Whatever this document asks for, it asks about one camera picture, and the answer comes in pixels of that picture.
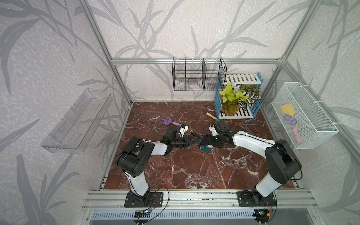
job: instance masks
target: black wire basket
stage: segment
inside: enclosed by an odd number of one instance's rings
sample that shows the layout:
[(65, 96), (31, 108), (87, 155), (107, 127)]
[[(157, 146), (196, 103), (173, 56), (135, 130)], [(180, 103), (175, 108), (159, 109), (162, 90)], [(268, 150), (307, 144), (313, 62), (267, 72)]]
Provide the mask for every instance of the black wire basket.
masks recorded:
[(226, 64), (223, 59), (172, 60), (172, 82), (174, 91), (217, 91), (222, 90), (226, 76)]

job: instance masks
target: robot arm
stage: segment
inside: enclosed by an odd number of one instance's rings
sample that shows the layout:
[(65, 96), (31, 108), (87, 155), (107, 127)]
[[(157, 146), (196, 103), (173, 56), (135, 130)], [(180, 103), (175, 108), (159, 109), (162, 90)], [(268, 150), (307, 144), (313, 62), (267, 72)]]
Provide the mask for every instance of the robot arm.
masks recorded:
[(252, 189), (252, 202), (262, 205), (273, 191), (286, 184), (301, 169), (301, 164), (289, 144), (284, 140), (273, 141), (239, 131), (233, 136), (233, 143), (253, 151), (267, 161), (269, 172)]
[(144, 176), (144, 168), (151, 155), (166, 155), (172, 148), (188, 147), (196, 142), (200, 148), (209, 152), (213, 147), (222, 148), (230, 144), (253, 151), (267, 160), (269, 172), (252, 189), (251, 201), (255, 205), (266, 203), (267, 197), (282, 184), (286, 184), (301, 169), (301, 164), (289, 144), (284, 140), (273, 141), (250, 135), (244, 131), (230, 130), (223, 120), (209, 127), (211, 134), (194, 139), (184, 135), (187, 126), (170, 126), (160, 141), (147, 141), (133, 137), (125, 146), (117, 160), (131, 185), (129, 192), (139, 205), (149, 202), (150, 188)]
[(133, 137), (121, 151), (116, 162), (126, 175), (130, 186), (130, 196), (141, 206), (149, 203), (150, 187), (145, 180), (144, 169), (152, 155), (167, 155), (173, 147), (187, 147), (196, 142), (193, 137), (184, 135), (188, 126), (171, 126), (161, 141), (149, 141)]

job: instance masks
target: marble floor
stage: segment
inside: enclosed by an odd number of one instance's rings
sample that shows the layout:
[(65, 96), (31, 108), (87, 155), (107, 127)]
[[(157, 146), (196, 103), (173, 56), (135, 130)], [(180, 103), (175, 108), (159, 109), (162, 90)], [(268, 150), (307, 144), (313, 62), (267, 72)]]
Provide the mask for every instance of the marble floor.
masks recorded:
[[(204, 126), (214, 121), (206, 115), (207, 112), (216, 115), (213, 102), (134, 103), (104, 188), (130, 189), (115, 160), (133, 136), (160, 140), (167, 130), (166, 125), (159, 123), (160, 116), (167, 115), (174, 122), (190, 125), (202, 135)], [(229, 128), (242, 129), (260, 138), (273, 139), (261, 112), (254, 119), (226, 120), (226, 124)], [(205, 134), (209, 133), (208, 126), (204, 129)], [(174, 149), (166, 156), (151, 156), (145, 177), (152, 189), (162, 186), (169, 189), (251, 189), (267, 172), (266, 161), (244, 148), (226, 146), (206, 153), (192, 145), (186, 149)], [(291, 182), (283, 187), (294, 188)]]

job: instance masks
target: wooden handle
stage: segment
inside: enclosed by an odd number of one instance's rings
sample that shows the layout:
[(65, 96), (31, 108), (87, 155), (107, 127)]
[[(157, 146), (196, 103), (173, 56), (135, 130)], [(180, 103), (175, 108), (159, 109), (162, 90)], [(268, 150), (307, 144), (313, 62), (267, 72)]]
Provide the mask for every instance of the wooden handle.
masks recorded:
[(293, 127), (293, 133), (295, 136), (296, 143), (302, 144), (301, 136), (300, 136), (299, 132), (297, 131), (296, 127)]
[(211, 115), (210, 113), (206, 113), (208, 116), (210, 116), (211, 118), (213, 118), (214, 120), (216, 120), (216, 121), (218, 121), (218, 119), (215, 117), (215, 116), (213, 116), (213, 115)]

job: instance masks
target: pink handle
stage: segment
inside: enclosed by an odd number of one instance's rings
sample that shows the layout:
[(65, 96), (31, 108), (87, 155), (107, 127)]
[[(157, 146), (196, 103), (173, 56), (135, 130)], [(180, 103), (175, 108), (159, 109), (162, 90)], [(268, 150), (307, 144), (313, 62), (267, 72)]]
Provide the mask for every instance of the pink handle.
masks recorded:
[(297, 131), (296, 127), (293, 127), (293, 133), (294, 133), (294, 136), (295, 136), (296, 143), (302, 144), (302, 139), (301, 139), (300, 134)]

